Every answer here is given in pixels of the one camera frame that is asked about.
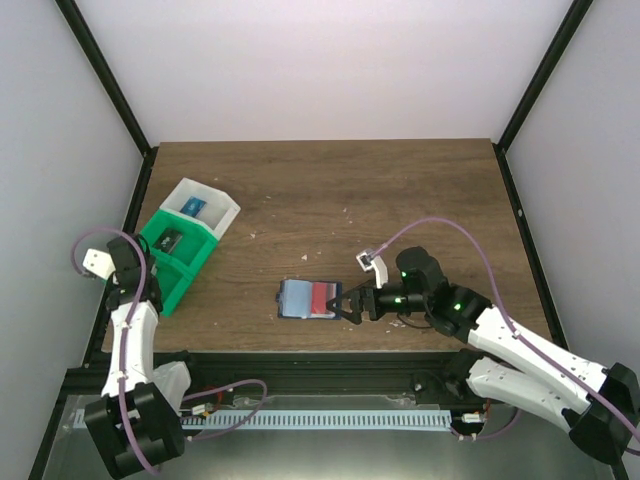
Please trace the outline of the blue card holder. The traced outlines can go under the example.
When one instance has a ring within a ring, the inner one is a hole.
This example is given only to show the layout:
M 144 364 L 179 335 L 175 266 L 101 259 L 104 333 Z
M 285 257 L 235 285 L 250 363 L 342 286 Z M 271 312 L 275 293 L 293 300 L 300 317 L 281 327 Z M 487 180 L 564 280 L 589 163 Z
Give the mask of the blue card holder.
M 312 317 L 311 310 L 311 290 L 313 282 L 329 282 L 336 284 L 337 292 L 342 290 L 340 282 L 330 281 L 309 281 L 301 279 L 285 279 L 280 283 L 275 301 L 278 306 L 277 315 L 279 318 L 295 320 L 339 320 L 334 317 Z

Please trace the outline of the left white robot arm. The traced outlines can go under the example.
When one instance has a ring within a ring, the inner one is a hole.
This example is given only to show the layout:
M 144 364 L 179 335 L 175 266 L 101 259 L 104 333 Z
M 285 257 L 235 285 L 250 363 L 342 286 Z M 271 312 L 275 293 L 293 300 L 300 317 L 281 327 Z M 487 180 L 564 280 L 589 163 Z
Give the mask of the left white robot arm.
M 181 456 L 185 438 L 180 404 L 191 384 L 183 361 L 153 363 L 162 294 L 153 258 L 137 237 L 121 234 L 105 251 L 90 249 L 84 269 L 105 280 L 105 308 L 113 327 L 111 360 L 98 400 L 84 421 L 107 471 L 124 479 Z

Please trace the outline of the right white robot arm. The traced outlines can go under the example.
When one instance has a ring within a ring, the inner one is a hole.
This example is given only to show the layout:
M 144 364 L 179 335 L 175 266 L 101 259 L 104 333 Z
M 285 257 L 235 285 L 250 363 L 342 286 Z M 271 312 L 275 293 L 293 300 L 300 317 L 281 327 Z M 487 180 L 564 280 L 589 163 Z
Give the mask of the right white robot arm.
M 567 433 L 591 458 L 615 465 L 639 425 L 639 381 L 621 363 L 605 367 L 538 336 L 481 294 L 451 283 L 422 247 L 396 257 L 398 283 L 373 251 L 357 261 L 375 278 L 329 300 L 329 311 L 355 325 L 364 316 L 421 313 L 438 333 L 465 344 L 450 364 L 447 387 L 508 403 Z

